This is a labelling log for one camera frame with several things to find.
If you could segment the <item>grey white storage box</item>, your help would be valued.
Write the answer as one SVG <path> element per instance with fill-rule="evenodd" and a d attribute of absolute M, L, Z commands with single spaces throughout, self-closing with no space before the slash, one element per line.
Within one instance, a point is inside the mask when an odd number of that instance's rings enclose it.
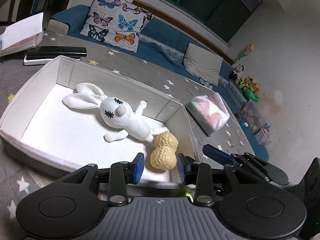
<path fill-rule="evenodd" d="M 1 117 L 1 137 L 18 153 L 13 157 L 49 174 L 73 172 L 87 164 L 109 168 L 119 161 L 145 155 L 143 180 L 180 181 L 178 171 L 158 171 L 149 162 L 152 146 L 127 137 L 108 143 L 111 132 L 98 109 L 70 109 L 63 98 L 75 93 L 81 82 L 100 87 L 108 96 L 137 108 L 144 100 L 143 120 L 166 127 L 178 139 L 178 153 L 199 157 L 187 111 L 182 103 L 143 83 L 85 62 L 59 56 L 45 64 L 17 92 Z"/>

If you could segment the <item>pastel soft tissue pack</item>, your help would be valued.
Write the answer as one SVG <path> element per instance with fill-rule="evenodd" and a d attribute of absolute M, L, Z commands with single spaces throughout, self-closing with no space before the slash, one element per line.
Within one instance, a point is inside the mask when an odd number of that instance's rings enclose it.
<path fill-rule="evenodd" d="M 196 96 L 185 107 L 208 136 L 221 129 L 230 118 L 229 111 L 217 92 L 213 92 L 211 96 Z"/>

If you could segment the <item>butterfly print pillow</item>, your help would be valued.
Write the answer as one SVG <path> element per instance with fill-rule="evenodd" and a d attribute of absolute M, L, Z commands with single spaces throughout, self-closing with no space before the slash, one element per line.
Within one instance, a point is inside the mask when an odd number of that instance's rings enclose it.
<path fill-rule="evenodd" d="M 126 0 L 94 0 L 80 34 L 135 53 L 140 32 L 152 18 L 150 11 Z"/>

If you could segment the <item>wall flower decoration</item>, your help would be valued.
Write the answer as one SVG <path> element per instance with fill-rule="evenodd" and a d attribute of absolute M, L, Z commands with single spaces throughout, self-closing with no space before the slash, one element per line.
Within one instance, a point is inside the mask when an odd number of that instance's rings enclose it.
<path fill-rule="evenodd" d="M 243 50 L 239 51 L 237 58 L 236 58 L 236 61 L 239 61 L 243 57 L 246 57 L 247 55 L 252 53 L 253 50 L 254 50 L 254 44 L 250 43 L 249 45 L 245 46 L 245 48 Z"/>

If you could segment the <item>clear toy storage bin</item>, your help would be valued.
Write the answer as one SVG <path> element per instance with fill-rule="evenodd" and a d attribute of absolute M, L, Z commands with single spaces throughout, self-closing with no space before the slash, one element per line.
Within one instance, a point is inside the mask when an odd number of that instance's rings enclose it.
<path fill-rule="evenodd" d="M 265 116 L 258 109 L 257 103 L 249 99 L 240 113 L 235 113 L 238 120 L 248 127 L 254 134 L 259 145 L 268 145 L 271 143 L 271 128 L 265 120 Z"/>

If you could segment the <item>panda plush toy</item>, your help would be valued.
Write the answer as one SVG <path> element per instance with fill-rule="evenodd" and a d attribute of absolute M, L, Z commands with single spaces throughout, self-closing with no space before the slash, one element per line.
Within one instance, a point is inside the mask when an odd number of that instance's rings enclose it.
<path fill-rule="evenodd" d="M 237 80 L 237 79 L 242 79 L 243 74 L 242 72 L 244 71 L 244 65 L 243 64 L 238 64 L 237 66 L 233 66 L 232 72 L 229 74 L 229 79 L 231 80 Z"/>

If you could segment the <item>white plush rabbit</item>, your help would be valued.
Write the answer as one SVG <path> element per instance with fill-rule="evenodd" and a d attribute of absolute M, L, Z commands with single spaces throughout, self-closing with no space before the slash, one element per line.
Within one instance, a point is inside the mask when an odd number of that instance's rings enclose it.
<path fill-rule="evenodd" d="M 127 102 L 106 96 L 103 90 L 92 83 L 79 83 L 76 85 L 76 91 L 65 96 L 63 104 L 72 109 L 100 109 L 105 124 L 119 130 L 116 133 L 105 134 L 106 142 L 122 140 L 130 135 L 139 141 L 153 143 L 154 136 L 168 131 L 166 127 L 150 125 L 143 120 L 143 111 L 147 107 L 144 100 L 134 111 Z"/>

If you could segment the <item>clear white tissue holder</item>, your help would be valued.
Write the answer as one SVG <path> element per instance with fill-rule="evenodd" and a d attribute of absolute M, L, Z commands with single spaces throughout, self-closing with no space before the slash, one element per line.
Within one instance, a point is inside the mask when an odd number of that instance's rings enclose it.
<path fill-rule="evenodd" d="M 6 27 L 1 34 L 1 57 L 38 46 L 44 34 L 42 25 L 41 12 Z"/>

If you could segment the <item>grey cushion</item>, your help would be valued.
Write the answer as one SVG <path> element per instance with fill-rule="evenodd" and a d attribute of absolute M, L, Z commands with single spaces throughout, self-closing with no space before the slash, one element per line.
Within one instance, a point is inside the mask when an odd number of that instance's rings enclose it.
<path fill-rule="evenodd" d="M 189 43 L 183 57 L 185 69 L 213 86 L 219 84 L 219 73 L 223 58 L 211 51 Z"/>

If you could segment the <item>tan peanut toy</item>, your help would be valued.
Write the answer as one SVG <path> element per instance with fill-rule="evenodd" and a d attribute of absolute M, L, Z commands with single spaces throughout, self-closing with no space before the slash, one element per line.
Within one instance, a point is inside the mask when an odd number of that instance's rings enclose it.
<path fill-rule="evenodd" d="M 150 164 L 158 170 L 172 170 L 177 164 L 178 140 L 170 132 L 157 135 L 153 141 L 154 150 L 150 154 Z"/>

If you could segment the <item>dark window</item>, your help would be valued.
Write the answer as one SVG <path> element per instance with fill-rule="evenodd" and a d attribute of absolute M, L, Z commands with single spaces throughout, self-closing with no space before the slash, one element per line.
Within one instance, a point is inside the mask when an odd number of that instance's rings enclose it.
<path fill-rule="evenodd" d="M 165 0 L 200 21 L 219 38 L 229 42 L 260 0 Z"/>

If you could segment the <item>green round alien toy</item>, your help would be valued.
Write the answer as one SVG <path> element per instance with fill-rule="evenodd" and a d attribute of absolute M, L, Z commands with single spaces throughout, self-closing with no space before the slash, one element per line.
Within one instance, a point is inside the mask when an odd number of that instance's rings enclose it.
<path fill-rule="evenodd" d="M 192 203 L 194 202 L 195 186 L 178 186 L 175 188 L 175 197 L 187 197 Z"/>

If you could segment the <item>plush toy pile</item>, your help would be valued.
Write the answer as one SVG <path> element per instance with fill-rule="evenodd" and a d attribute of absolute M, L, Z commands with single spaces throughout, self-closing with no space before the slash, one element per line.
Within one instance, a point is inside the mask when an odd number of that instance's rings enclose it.
<path fill-rule="evenodd" d="M 238 85 L 239 89 L 243 91 L 243 94 L 247 100 L 252 100 L 254 102 L 259 101 L 259 84 L 254 81 L 251 77 L 236 79 L 235 83 Z"/>

